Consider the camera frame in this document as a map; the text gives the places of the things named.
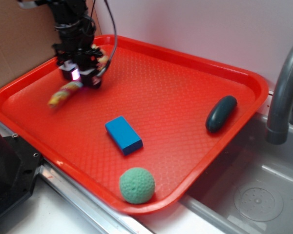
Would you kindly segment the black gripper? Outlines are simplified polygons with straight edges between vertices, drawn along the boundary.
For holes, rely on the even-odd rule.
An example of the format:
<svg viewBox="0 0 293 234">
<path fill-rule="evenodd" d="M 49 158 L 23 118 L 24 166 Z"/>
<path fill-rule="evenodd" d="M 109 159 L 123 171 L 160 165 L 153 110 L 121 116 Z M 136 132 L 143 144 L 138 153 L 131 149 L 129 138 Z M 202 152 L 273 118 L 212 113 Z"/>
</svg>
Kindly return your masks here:
<svg viewBox="0 0 293 234">
<path fill-rule="evenodd" d="M 97 77 L 97 70 L 101 70 L 99 59 L 103 58 L 103 52 L 94 46 L 94 40 L 88 42 L 69 41 L 54 43 L 52 45 L 57 65 L 62 72 L 63 78 L 68 81 L 78 81 L 89 88 L 99 89 L 102 79 Z M 73 64 L 65 66 L 64 63 L 71 61 Z"/>
</svg>

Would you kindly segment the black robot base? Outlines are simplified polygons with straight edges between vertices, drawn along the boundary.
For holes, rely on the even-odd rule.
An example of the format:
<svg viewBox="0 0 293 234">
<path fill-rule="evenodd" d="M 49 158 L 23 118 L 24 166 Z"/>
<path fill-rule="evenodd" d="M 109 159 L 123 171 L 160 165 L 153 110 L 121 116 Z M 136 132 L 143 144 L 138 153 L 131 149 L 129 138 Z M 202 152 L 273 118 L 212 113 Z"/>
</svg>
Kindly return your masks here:
<svg viewBox="0 0 293 234">
<path fill-rule="evenodd" d="M 0 134 L 0 218 L 31 197 L 41 162 L 22 137 Z"/>
</svg>

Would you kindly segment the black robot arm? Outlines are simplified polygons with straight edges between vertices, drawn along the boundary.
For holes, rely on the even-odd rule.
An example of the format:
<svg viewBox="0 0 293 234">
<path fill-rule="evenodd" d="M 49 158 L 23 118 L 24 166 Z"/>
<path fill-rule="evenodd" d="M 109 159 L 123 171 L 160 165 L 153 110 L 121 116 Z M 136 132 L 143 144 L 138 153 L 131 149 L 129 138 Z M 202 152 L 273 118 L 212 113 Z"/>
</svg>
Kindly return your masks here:
<svg viewBox="0 0 293 234">
<path fill-rule="evenodd" d="M 93 45 L 96 25 L 88 15 L 84 0 L 18 1 L 22 9 L 47 5 L 52 12 L 54 28 L 60 43 L 54 43 L 57 65 L 68 81 L 78 80 L 86 87 L 98 89 L 102 84 L 99 59 L 104 54 Z"/>
</svg>

